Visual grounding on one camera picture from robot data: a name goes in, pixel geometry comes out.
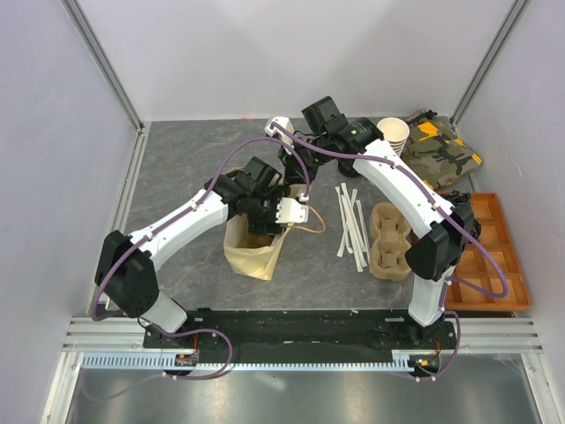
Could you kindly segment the brown paper takeout bag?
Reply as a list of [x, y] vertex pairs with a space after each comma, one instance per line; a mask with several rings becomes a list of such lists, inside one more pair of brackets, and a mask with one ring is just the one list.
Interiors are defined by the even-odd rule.
[[[252, 159], [245, 167], [235, 168], [224, 174], [217, 183], [216, 191], [229, 208], [223, 241], [224, 255], [231, 269], [241, 276], [270, 280], [283, 243], [291, 230], [317, 234], [326, 230], [324, 222], [316, 230], [308, 227], [307, 221], [283, 224], [284, 231], [280, 235], [255, 235], [248, 232], [248, 215], [275, 208], [276, 202], [282, 197], [305, 197], [303, 185], [284, 185], [281, 178], [282, 174], [275, 168]], [[310, 206], [309, 209], [309, 217], [320, 215]]]

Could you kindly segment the cardboard cup carrier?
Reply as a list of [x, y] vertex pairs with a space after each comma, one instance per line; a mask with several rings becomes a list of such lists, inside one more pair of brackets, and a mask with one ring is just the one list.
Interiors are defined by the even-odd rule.
[[411, 226], [392, 203], [374, 206], [370, 216], [373, 244], [370, 250], [370, 271], [378, 279], [404, 280], [410, 273], [405, 254], [411, 248], [407, 237]]

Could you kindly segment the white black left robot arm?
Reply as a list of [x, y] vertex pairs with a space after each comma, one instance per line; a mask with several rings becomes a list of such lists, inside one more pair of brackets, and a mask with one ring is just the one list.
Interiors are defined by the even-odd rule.
[[281, 204], [290, 195], [282, 174], [256, 156], [242, 170], [215, 174], [157, 222], [130, 234], [114, 230], [107, 235], [94, 274], [96, 293], [117, 305], [117, 315], [141, 318], [173, 346], [187, 346], [194, 327], [186, 310], [161, 291], [158, 270], [198, 236], [236, 216], [247, 216], [256, 234], [281, 234], [286, 226]]

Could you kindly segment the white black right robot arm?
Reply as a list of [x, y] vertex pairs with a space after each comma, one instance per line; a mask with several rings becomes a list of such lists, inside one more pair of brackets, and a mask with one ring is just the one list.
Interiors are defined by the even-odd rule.
[[453, 205], [426, 185], [396, 154], [377, 125], [367, 117], [350, 121], [326, 96], [303, 109], [313, 139], [295, 135], [281, 117], [271, 119], [265, 131], [279, 137], [282, 150], [295, 157], [285, 169], [304, 181], [317, 169], [337, 160], [343, 174], [352, 172], [375, 185], [407, 219], [418, 237], [405, 254], [413, 274], [413, 290], [404, 325], [406, 341], [425, 347], [436, 337], [435, 324], [443, 315], [444, 286], [453, 276], [471, 241], [471, 206]]

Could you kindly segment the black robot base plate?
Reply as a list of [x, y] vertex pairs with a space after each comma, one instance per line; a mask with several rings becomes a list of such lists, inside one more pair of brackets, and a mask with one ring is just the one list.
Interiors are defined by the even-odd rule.
[[194, 347], [211, 356], [225, 348], [242, 360], [268, 349], [328, 347], [369, 352], [446, 350], [456, 329], [443, 316], [422, 327], [406, 310], [191, 311], [180, 328], [146, 330], [145, 347]]

